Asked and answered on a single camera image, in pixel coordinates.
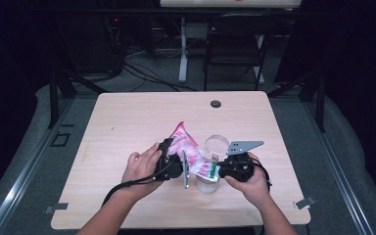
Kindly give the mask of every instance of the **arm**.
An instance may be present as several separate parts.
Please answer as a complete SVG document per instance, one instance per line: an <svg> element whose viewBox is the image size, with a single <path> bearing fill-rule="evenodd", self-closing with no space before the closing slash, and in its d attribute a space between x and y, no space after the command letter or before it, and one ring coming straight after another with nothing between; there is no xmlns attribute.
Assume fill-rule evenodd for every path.
<svg viewBox="0 0 376 235"><path fill-rule="evenodd" d="M154 173L162 151L155 143L143 154L133 153L127 161L121 182L140 179ZM133 185L117 190L96 214L78 231L78 234L118 234L132 207L154 192L162 182Z"/></svg>
<svg viewBox="0 0 376 235"><path fill-rule="evenodd" d="M252 203L261 214L264 229L267 234L298 234L285 214L279 209L271 198L263 171L255 166L255 174L247 182L239 182L236 179L225 176L225 180L233 188L240 190L245 198Z"/></svg>

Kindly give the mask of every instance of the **metal clip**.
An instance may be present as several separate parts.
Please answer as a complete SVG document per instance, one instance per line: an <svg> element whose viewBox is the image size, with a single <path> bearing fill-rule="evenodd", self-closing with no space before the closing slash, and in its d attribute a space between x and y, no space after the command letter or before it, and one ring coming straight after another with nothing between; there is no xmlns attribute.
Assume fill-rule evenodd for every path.
<svg viewBox="0 0 376 235"><path fill-rule="evenodd" d="M233 141L228 146L227 156L243 154L263 144L263 141Z"/></svg>
<svg viewBox="0 0 376 235"><path fill-rule="evenodd" d="M189 165L188 165L188 161L187 161L187 156L185 154L185 150L182 150L182 154L184 156L184 159L182 160L182 168L184 170L184 172L183 172L183 174L184 174L184 185L185 185L185 189L187 189L189 187L189 181L188 181Z"/></svg>
<svg viewBox="0 0 376 235"><path fill-rule="evenodd" d="M45 208L44 213L54 213L57 210L66 210L68 206L69 206L68 203L56 204L52 207L48 206Z"/></svg>
<svg viewBox="0 0 376 235"><path fill-rule="evenodd" d="M294 207L301 210L303 208L306 208L306 209L309 209L310 208L310 205L316 203L316 201L313 199L312 196L308 197L308 198L305 198L301 201L298 201L297 203L293 203Z"/></svg>

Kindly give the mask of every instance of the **wrist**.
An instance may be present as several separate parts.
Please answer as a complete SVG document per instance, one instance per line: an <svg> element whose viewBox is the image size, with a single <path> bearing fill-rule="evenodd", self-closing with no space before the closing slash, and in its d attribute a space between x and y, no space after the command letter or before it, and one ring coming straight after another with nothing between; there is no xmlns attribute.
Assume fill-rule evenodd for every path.
<svg viewBox="0 0 376 235"><path fill-rule="evenodd" d="M110 200L113 200L115 202L120 202L121 204L125 203L132 207L139 201L136 197L134 197L132 192L126 189L117 190L113 194L113 196L110 198Z"/></svg>
<svg viewBox="0 0 376 235"><path fill-rule="evenodd" d="M258 208L259 211L265 210L267 208L276 205L274 200L270 197L270 195L258 198L258 199L251 199L250 202Z"/></svg>

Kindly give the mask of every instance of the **plastic bag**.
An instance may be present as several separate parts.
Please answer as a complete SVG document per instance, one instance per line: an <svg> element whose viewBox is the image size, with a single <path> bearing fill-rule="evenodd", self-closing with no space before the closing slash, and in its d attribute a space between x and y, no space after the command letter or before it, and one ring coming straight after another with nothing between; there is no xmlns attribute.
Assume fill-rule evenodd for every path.
<svg viewBox="0 0 376 235"><path fill-rule="evenodd" d="M204 157L202 151L198 149L197 142L185 130L183 121L177 125L170 137L173 141L167 151L169 155L177 154L183 161L182 151L185 151L190 172L211 182L218 180L219 165Z"/></svg>

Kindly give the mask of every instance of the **table top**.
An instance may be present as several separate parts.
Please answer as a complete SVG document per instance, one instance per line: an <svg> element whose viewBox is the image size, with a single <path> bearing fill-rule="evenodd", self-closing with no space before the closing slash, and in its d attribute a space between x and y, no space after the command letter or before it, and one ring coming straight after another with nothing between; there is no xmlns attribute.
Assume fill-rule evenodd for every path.
<svg viewBox="0 0 376 235"><path fill-rule="evenodd" d="M217 100L221 107L213 108ZM60 198L66 210L55 211L55 229L78 229L120 183L127 159L162 142L184 121L186 131L204 147L212 135L228 141L264 141L251 152L270 174L270 194L292 224L310 221L307 209L294 208L304 198L267 96L242 92L105 93L99 96ZM183 177L166 181L139 201L122 228L189 228L262 224L259 211L224 179L205 194Z"/></svg>
<svg viewBox="0 0 376 235"><path fill-rule="evenodd" d="M299 8L302 0L161 0L162 7Z"/></svg>

